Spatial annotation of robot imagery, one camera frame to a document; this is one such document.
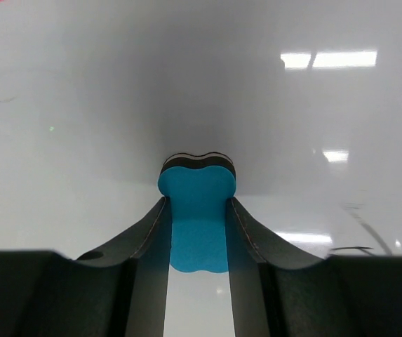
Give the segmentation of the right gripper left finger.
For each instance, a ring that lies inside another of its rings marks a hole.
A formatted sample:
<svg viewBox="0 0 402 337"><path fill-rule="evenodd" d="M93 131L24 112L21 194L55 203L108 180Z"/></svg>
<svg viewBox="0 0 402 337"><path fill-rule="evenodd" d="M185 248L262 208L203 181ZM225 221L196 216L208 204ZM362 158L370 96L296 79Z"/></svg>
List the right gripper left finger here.
<svg viewBox="0 0 402 337"><path fill-rule="evenodd" d="M171 232L164 197L75 260L0 251L0 336L161 336Z"/></svg>

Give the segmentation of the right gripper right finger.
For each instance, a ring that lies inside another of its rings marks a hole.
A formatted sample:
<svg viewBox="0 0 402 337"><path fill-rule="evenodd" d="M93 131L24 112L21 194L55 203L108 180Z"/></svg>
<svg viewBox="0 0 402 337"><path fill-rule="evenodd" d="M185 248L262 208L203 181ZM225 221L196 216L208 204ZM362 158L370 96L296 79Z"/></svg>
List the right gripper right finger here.
<svg viewBox="0 0 402 337"><path fill-rule="evenodd" d="M314 256L226 203L237 336L402 336L402 256Z"/></svg>

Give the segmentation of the blue whiteboard eraser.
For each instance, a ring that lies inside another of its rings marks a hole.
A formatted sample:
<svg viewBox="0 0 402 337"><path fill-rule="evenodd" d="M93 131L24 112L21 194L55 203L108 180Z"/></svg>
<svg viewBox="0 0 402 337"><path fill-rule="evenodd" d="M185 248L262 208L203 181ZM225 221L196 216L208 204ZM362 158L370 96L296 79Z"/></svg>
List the blue whiteboard eraser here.
<svg viewBox="0 0 402 337"><path fill-rule="evenodd" d="M177 153L157 182L172 213L170 265L179 272L228 271L226 203L236 191L233 161L220 152Z"/></svg>

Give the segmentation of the pink-framed whiteboard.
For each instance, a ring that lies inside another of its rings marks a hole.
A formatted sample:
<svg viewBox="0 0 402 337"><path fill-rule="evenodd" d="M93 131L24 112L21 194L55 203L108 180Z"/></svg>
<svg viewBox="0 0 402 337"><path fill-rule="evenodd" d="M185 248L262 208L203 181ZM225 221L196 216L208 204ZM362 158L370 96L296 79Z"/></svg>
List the pink-framed whiteboard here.
<svg viewBox="0 0 402 337"><path fill-rule="evenodd" d="M303 251L402 256L402 1L0 1L0 251L103 245L181 152ZM161 336L237 336L229 266L169 262Z"/></svg>

